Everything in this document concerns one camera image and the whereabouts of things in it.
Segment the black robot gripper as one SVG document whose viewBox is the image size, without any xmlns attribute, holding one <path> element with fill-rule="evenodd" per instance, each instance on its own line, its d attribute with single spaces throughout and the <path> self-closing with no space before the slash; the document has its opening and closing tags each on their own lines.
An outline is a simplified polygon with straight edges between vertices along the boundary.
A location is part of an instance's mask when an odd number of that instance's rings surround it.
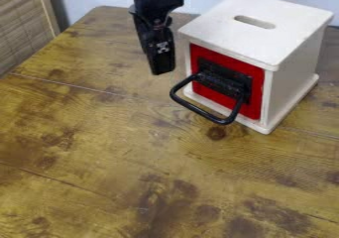
<svg viewBox="0 0 339 238">
<path fill-rule="evenodd" d="M 174 69 L 174 43 L 168 27 L 152 30 L 149 33 L 148 25 L 162 25 L 169 13 L 182 5 L 184 0 L 133 0 L 129 7 L 140 46 L 146 53 L 150 72 L 154 75 Z"/>
</svg>

